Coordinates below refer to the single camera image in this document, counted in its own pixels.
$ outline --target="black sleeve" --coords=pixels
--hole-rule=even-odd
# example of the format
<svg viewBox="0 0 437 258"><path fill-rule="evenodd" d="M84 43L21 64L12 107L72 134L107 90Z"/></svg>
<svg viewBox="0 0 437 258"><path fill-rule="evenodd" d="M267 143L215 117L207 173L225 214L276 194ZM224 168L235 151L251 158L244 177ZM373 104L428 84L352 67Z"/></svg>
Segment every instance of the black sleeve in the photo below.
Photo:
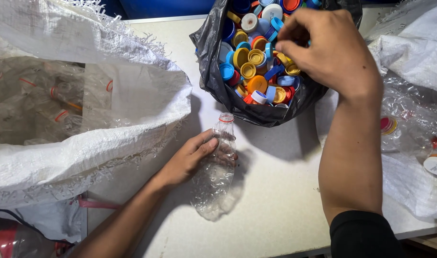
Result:
<svg viewBox="0 0 437 258"><path fill-rule="evenodd" d="M379 214L346 211L330 226L332 258L405 257L387 220Z"/></svg>

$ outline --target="finger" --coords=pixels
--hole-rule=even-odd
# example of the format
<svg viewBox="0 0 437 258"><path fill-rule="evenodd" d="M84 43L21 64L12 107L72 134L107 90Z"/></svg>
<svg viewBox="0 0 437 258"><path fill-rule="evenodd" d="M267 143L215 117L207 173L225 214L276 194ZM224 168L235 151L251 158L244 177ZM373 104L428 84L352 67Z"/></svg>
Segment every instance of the finger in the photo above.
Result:
<svg viewBox="0 0 437 258"><path fill-rule="evenodd" d="M197 136L190 138L187 143L197 149L206 141L210 140L210 138L212 138L212 129L206 130L198 134Z"/></svg>
<svg viewBox="0 0 437 258"><path fill-rule="evenodd" d="M308 62L309 60L309 49L298 46L296 43L290 40L279 41L276 44L276 50L284 53L285 56L290 57L290 59L292 59L301 70L303 69L302 64Z"/></svg>
<svg viewBox="0 0 437 258"><path fill-rule="evenodd" d="M201 161L204 157L212 154L212 152L214 152L215 148L218 145L218 140L217 138L212 138L210 141L200 145L198 147L198 150L195 151L192 155L191 158L193 159L193 162L199 162Z"/></svg>
<svg viewBox="0 0 437 258"><path fill-rule="evenodd" d="M310 32L311 24L316 21L320 12L310 8L296 10L280 29L278 38L289 39L292 31L299 25L305 27Z"/></svg>

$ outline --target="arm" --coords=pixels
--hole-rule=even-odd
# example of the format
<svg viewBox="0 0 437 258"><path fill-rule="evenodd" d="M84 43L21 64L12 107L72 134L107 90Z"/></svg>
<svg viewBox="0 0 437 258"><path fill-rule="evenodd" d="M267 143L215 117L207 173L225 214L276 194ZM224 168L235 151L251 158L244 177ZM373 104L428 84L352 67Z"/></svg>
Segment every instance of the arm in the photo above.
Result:
<svg viewBox="0 0 437 258"><path fill-rule="evenodd" d="M211 136L210 129L189 139L135 196L85 238L70 257L130 257L169 191L190 180L199 162L215 150L216 138L204 143Z"/></svg>
<svg viewBox="0 0 437 258"><path fill-rule="evenodd" d="M304 48L292 40L311 38ZM382 80L348 11L296 11L281 29L276 49L302 71L336 90L339 102L319 167L328 221L347 210L382 214L379 131Z"/></svg>

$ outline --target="left hand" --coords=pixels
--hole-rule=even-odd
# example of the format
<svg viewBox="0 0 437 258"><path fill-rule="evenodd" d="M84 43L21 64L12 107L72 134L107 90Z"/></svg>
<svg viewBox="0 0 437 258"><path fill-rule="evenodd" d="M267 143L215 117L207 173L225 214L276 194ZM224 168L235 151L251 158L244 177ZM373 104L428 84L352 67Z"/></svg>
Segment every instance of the left hand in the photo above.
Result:
<svg viewBox="0 0 437 258"><path fill-rule="evenodd" d="M189 139L158 172L157 177L165 186L173 187L190 180L197 172L201 160L214 152L217 138L212 138L212 129Z"/></svg>

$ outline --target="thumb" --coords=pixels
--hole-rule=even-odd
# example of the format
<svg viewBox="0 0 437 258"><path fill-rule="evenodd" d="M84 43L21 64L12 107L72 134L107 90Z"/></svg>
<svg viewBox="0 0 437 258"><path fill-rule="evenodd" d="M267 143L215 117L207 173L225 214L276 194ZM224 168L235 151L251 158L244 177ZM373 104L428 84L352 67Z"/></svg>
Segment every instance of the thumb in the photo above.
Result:
<svg viewBox="0 0 437 258"><path fill-rule="evenodd" d="M210 141L204 143L203 145L199 146L198 150L195 151L191 157L195 162L201 161L204 157L212 154L214 150L216 149L218 145L217 138L212 138Z"/></svg>
<svg viewBox="0 0 437 258"><path fill-rule="evenodd" d="M306 62L309 50L305 47L298 46L290 40L281 40L276 44L276 50L290 57L298 67L301 63Z"/></svg>

